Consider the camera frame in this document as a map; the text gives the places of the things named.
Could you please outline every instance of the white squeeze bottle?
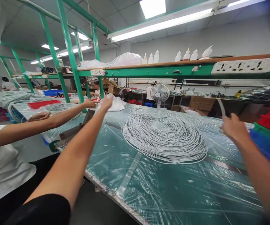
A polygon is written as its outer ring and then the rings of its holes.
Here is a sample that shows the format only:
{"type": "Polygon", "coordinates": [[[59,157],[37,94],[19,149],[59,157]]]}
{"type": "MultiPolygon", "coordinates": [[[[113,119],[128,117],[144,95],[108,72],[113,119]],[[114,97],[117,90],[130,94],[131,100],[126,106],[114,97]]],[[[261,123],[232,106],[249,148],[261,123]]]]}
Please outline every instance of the white squeeze bottle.
{"type": "Polygon", "coordinates": [[[181,61],[181,52],[179,51],[176,58],[175,58],[175,62],[179,62],[181,61]]]}
{"type": "Polygon", "coordinates": [[[158,63],[159,62],[159,51],[156,51],[156,54],[154,55],[154,62],[153,63],[158,63]]]}
{"type": "Polygon", "coordinates": [[[145,53],[144,54],[144,58],[142,60],[142,64],[147,64],[148,63],[148,60],[147,60],[147,54],[145,53]]]}
{"type": "Polygon", "coordinates": [[[193,51],[193,54],[190,57],[190,60],[197,60],[197,59],[198,59],[198,51],[197,51],[197,49],[195,49],[193,51]]]}
{"type": "Polygon", "coordinates": [[[150,57],[148,58],[148,63],[153,64],[153,54],[150,54],[150,57]]]}
{"type": "Polygon", "coordinates": [[[183,57],[183,61],[188,61],[190,59],[190,51],[189,51],[189,47],[188,50],[186,51],[184,57],[183,57]]]}

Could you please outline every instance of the electric fan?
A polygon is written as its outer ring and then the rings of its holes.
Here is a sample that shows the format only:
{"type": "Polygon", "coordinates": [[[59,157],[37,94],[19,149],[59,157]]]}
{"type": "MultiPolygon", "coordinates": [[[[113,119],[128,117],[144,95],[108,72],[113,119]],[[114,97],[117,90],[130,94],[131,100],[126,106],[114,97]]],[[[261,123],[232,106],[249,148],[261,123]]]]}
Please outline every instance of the electric fan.
{"type": "Polygon", "coordinates": [[[133,89],[129,87],[123,87],[119,90],[118,96],[124,101],[127,102],[128,100],[131,100],[133,98],[133,89]]]}
{"type": "Polygon", "coordinates": [[[169,97],[169,89],[163,84],[156,84],[151,88],[151,97],[158,104],[157,108],[160,108],[161,102],[165,102],[169,97]]]}

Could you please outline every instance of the hand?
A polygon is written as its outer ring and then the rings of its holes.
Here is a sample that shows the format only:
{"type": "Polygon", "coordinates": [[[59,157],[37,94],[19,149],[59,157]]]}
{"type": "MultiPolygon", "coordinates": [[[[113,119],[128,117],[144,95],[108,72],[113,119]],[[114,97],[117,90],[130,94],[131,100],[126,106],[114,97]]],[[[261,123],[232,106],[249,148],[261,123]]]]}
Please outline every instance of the hand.
{"type": "Polygon", "coordinates": [[[45,120],[45,119],[47,119],[49,117],[50,117],[49,112],[40,112],[40,113],[37,113],[37,114],[31,116],[30,119],[28,119],[28,122],[33,122],[33,121],[38,121],[38,120],[45,120]]]}
{"type": "Polygon", "coordinates": [[[241,122],[234,113],[231,113],[231,118],[222,117],[223,125],[221,129],[223,133],[227,135],[233,142],[242,141],[245,139],[250,139],[247,128],[244,122],[241,122]]]}
{"type": "Polygon", "coordinates": [[[101,109],[105,109],[106,111],[108,111],[108,109],[111,108],[112,106],[112,102],[113,102],[113,95],[107,95],[104,99],[103,99],[103,103],[101,105],[101,109]]]}
{"type": "Polygon", "coordinates": [[[97,106],[98,102],[93,100],[85,100],[81,105],[84,109],[86,108],[95,108],[97,106]]]}

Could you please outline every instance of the white t-shirt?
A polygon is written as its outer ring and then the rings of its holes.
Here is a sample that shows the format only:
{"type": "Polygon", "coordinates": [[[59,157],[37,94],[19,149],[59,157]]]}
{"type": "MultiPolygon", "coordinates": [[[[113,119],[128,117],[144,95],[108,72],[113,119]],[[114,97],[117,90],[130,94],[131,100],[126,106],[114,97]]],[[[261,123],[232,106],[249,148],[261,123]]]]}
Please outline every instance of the white t-shirt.
{"type": "Polygon", "coordinates": [[[3,82],[3,88],[12,89],[15,88],[15,85],[11,82],[3,82]]]}
{"type": "Polygon", "coordinates": [[[11,144],[0,147],[0,199],[27,182],[36,167],[17,159],[18,151],[11,144]]]}
{"type": "Polygon", "coordinates": [[[152,86],[149,86],[147,88],[147,99],[148,100],[153,100],[152,97],[151,97],[151,89],[152,89],[152,86]]]}

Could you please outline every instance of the electrical outlet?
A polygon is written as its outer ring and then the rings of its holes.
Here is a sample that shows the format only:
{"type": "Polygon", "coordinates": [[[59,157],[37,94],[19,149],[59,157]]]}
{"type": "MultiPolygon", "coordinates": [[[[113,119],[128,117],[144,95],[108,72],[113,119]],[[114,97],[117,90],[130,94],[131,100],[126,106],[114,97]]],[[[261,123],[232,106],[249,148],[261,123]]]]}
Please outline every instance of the electrical outlet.
{"type": "Polygon", "coordinates": [[[102,69],[97,69],[97,70],[90,70],[91,76],[104,76],[105,71],[102,69]]]}
{"type": "Polygon", "coordinates": [[[270,71],[270,58],[217,62],[211,74],[267,73],[270,71]]]}

